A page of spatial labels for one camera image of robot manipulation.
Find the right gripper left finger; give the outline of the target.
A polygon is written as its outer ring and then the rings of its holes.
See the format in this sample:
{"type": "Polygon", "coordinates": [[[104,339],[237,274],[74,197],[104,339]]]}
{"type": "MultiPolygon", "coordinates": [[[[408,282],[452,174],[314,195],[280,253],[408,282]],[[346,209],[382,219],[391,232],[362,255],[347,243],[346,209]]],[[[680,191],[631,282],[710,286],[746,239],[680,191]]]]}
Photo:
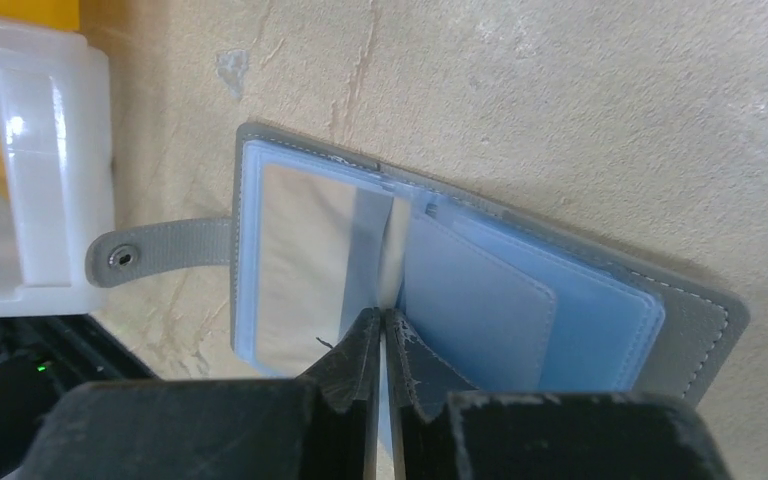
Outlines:
{"type": "Polygon", "coordinates": [[[47,416],[23,479],[371,479],[382,314],[293,378],[84,384],[47,416]]]}

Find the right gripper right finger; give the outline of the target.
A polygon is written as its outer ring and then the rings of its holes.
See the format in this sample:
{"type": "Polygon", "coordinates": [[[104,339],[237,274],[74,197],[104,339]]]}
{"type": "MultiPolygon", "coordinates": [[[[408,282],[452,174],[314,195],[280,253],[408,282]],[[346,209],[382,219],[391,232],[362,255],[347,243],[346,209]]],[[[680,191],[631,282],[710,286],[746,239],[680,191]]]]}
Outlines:
{"type": "Polygon", "coordinates": [[[487,392],[383,316],[399,479],[727,479],[701,417],[649,393],[487,392]]]}

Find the grey card holder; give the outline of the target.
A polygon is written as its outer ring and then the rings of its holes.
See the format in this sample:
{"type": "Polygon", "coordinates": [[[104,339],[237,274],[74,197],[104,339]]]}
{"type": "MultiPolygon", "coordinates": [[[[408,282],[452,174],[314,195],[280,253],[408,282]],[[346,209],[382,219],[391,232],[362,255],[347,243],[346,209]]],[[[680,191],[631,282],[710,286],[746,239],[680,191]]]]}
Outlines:
{"type": "Polygon", "coordinates": [[[454,370],[487,390],[637,390],[697,403],[747,327],[703,285],[469,191],[274,126],[237,131],[232,213],[118,230],[86,256],[112,288],[199,266],[230,272],[231,345],[256,359],[263,170],[285,166],[410,203],[397,303],[454,370]]]}

